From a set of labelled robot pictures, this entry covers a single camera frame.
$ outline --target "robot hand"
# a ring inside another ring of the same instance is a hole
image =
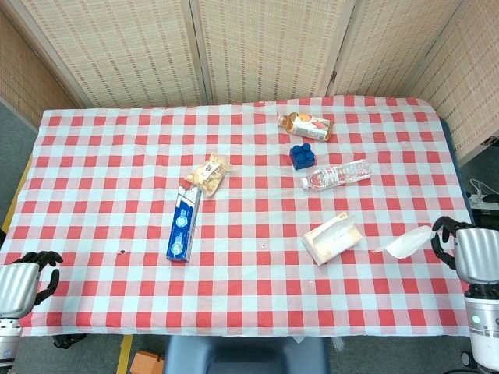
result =
[[[450,217],[438,218],[431,228],[431,230],[435,233],[435,236],[431,239],[431,248],[433,249],[435,256],[452,270],[455,270],[455,258],[444,252],[444,249],[440,244],[440,237],[438,236],[437,231],[442,229],[442,241],[447,243],[451,234],[453,237],[456,236],[457,230],[474,227],[475,226],[467,224],[466,222],[457,222]]]
[[[445,253],[442,241],[454,237],[454,254]],[[469,284],[465,292],[472,355],[482,373],[499,372],[499,231],[476,228],[466,222],[440,217],[433,226],[435,256],[456,270]]]
[[[53,270],[47,289],[37,293],[40,272],[62,262],[56,252],[29,252],[22,259],[0,267],[0,318],[23,318],[55,292],[59,270]]]
[[[57,288],[59,270],[55,269],[47,288],[37,293],[40,272],[47,265],[61,262],[62,257],[56,252],[29,252],[22,259],[0,267],[0,373],[14,363],[23,332],[19,319]]]

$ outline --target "table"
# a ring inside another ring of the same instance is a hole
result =
[[[277,113],[332,119],[318,165],[373,176],[306,192]],[[190,263],[166,260],[179,181],[210,153],[237,167],[203,198]],[[347,211],[365,238],[316,266],[299,236]],[[430,245],[370,250],[449,215],[468,221],[437,114],[414,98],[337,96],[194,108],[46,111],[0,252],[63,255],[25,335],[467,335],[462,285]],[[49,280],[41,276],[41,288]]]

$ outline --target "plastic bottle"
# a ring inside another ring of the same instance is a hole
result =
[[[303,189],[329,189],[336,185],[353,183],[371,177],[371,169],[366,160],[358,160],[342,165],[332,165],[315,170],[301,179]]]
[[[333,124],[325,118],[292,112],[290,115],[279,115],[278,126],[293,135],[327,142],[333,133]]]

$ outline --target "wicker partition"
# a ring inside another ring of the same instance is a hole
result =
[[[352,0],[192,0],[214,104],[326,94]]]
[[[75,104],[0,12],[0,96],[38,127],[45,109]]]
[[[189,2],[23,0],[20,6],[92,106],[205,101]]]
[[[464,2],[406,93],[446,118],[459,162],[499,131],[499,2]]]
[[[459,0],[357,0],[329,94],[398,96]]]

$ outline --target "floor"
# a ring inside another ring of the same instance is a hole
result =
[[[0,104],[0,222],[12,201],[36,134]],[[461,168],[466,189],[468,180],[478,178],[499,189],[495,172],[499,148],[490,147]],[[133,338],[129,363],[138,350],[163,355],[167,337],[139,335]],[[16,359],[15,372],[36,373],[114,373],[122,337],[89,335],[69,350],[56,349],[50,337],[24,338]],[[330,344],[331,372],[367,374],[442,373],[460,366],[459,354],[469,349],[466,337],[347,337],[342,353]]]

